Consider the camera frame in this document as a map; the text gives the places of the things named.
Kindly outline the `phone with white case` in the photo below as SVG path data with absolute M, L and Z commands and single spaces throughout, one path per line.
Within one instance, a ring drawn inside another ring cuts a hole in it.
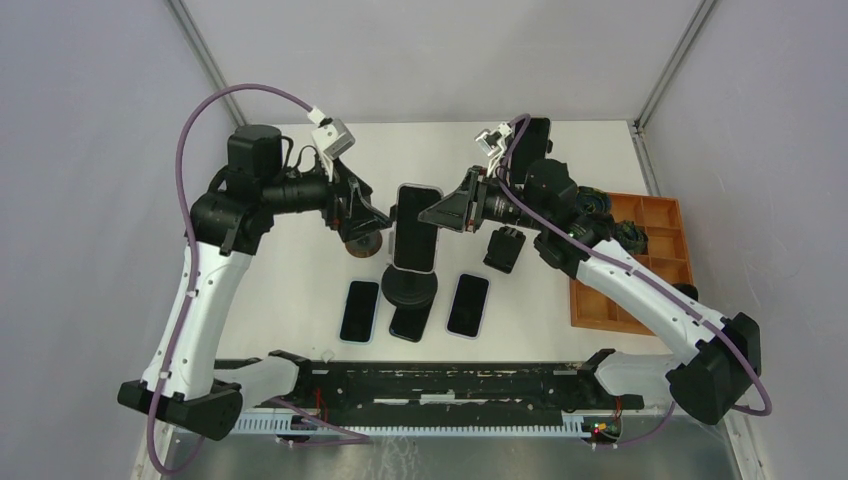
M 396 338 L 420 342 L 429 319 L 431 307 L 396 309 L 389 325 L 389 333 Z

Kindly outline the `wooden-base black plate stand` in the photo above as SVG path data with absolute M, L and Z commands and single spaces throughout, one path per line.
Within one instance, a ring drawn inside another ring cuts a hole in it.
M 344 243 L 346 251 L 354 258 L 365 259 L 376 255 L 382 248 L 381 231 L 374 231 L 358 239 Z

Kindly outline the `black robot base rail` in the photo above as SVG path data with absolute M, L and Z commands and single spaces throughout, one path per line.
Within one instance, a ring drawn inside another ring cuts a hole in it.
M 344 427 L 555 426 L 578 411 L 640 410 L 579 363 L 303 360 L 284 400 Z

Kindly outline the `phone with purple case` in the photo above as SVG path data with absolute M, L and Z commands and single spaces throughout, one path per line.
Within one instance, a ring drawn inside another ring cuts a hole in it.
M 469 273 L 459 276 L 446 322 L 450 334 L 466 339 L 479 337 L 489 287 L 490 282 L 483 277 Z

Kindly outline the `black folding phone stand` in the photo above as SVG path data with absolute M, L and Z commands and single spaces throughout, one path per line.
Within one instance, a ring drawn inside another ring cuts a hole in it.
M 499 228 L 490 236 L 483 264 L 504 274 L 511 274 L 525 241 L 526 235 L 522 231 L 509 226 Z

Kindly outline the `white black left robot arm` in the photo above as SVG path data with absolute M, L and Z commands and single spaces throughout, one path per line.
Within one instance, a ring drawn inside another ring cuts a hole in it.
M 124 382 L 118 402 L 211 440 L 221 440 L 240 414 L 279 397 L 306 405 L 313 379 L 304 360 L 284 353 L 219 370 L 215 356 L 238 286 L 262 236 L 281 214 L 317 211 L 345 243 L 377 236 L 390 220 L 370 202 L 370 186 L 341 161 L 354 137 L 338 120 L 314 129 L 314 166 L 284 165 L 290 138 L 269 125 L 240 127 L 227 142 L 227 162 L 190 210 L 180 293 L 163 338 L 143 375 Z

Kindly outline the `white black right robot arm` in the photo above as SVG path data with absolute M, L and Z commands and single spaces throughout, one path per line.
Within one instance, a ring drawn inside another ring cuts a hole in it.
M 504 175 L 503 167 L 469 168 L 461 185 L 424 209 L 420 221 L 456 232 L 474 232 L 485 220 L 537 230 L 534 247 L 546 264 L 613 301 L 669 351 L 597 353 L 592 372 L 577 382 L 585 405 L 602 408 L 616 396 L 639 395 L 680 407 L 707 425 L 731 410 L 772 413 L 754 319 L 707 307 L 642 265 L 613 238 L 609 216 L 579 212 L 578 186 L 565 163 L 533 162 L 518 192 Z

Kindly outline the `phone with light blue case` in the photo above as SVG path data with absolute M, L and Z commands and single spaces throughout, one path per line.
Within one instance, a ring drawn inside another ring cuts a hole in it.
M 379 297 L 377 282 L 354 280 L 350 283 L 339 330 L 341 341 L 365 344 L 371 340 Z

